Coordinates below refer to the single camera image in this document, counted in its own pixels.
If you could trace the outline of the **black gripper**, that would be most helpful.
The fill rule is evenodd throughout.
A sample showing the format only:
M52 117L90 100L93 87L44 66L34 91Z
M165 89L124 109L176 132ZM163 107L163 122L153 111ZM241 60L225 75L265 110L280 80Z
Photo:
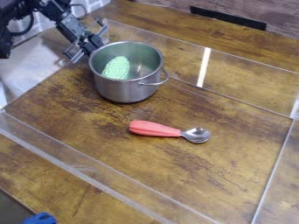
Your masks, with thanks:
M78 19L69 13L64 19L56 23L56 28L70 42L69 47L62 51L72 63L76 63L84 55L90 53L104 45L102 35L108 31L108 26L102 19L97 17L90 27L85 27Z

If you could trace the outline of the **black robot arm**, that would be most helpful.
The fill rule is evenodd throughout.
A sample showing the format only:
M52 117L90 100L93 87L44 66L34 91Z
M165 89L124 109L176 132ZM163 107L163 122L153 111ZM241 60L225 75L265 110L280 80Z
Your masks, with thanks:
M33 13L40 12L54 22L56 29L70 42L62 54L72 63L76 63L84 55L90 55L102 45L102 35L108 31L100 17L94 24L100 25L97 33L90 31L70 12L73 4L70 0L0 0L0 59L8 59L13 47L14 37L24 35L33 27ZM29 17L29 24L22 31L8 29L12 20Z

